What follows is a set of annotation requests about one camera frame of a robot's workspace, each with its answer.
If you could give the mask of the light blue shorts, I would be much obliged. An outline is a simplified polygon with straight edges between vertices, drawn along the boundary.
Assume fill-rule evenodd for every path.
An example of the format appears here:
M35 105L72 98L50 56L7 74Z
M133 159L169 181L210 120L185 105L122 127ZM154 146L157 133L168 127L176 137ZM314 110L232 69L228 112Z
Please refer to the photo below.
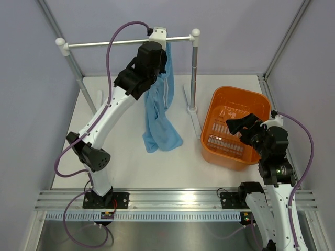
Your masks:
M147 153L171 151L183 144L183 139L166 116L174 98L175 87L169 43L166 45L166 54L166 72L157 77L144 96L146 129L142 137Z

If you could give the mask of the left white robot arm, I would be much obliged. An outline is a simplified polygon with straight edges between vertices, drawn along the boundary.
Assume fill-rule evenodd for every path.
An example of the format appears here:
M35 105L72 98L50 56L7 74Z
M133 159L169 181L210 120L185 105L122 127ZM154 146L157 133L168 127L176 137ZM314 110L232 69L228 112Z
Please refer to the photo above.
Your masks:
M111 156L103 149L110 131L121 116L148 91L159 74L165 73L168 61L166 46L144 42L137 55L114 80L114 90L102 104L96 115L78 133L69 132L66 139L84 165L92 181L92 190L84 197L83 207L113 208L116 198L107 175Z

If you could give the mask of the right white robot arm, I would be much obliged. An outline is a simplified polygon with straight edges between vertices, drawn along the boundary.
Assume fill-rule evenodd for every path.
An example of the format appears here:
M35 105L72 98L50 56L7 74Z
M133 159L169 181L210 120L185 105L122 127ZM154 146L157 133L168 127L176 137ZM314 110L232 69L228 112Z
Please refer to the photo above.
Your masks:
M265 188L257 182L243 182L237 202L251 210L252 225L257 225L263 250L307 250L298 213L294 170L286 157L288 132L283 116L277 112L263 122L254 114L226 121L230 134L240 134L241 143L260 156L259 173Z

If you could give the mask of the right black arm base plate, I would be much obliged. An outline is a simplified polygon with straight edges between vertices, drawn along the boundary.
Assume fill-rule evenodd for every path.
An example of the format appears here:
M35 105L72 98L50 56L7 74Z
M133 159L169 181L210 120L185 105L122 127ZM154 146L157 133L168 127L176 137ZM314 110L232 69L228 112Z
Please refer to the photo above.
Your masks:
M245 202L245 198L241 196L237 191L228 191L223 188L219 188L216 191L217 196L220 199L221 207L223 209L248 209Z

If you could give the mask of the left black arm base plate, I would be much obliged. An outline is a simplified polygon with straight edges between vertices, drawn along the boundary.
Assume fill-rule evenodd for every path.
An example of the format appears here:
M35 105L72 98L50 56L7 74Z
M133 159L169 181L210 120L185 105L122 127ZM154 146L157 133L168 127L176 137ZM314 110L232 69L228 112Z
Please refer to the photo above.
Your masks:
M128 192L113 192L99 196L95 192L84 195L82 207L84 209L127 209L129 204Z

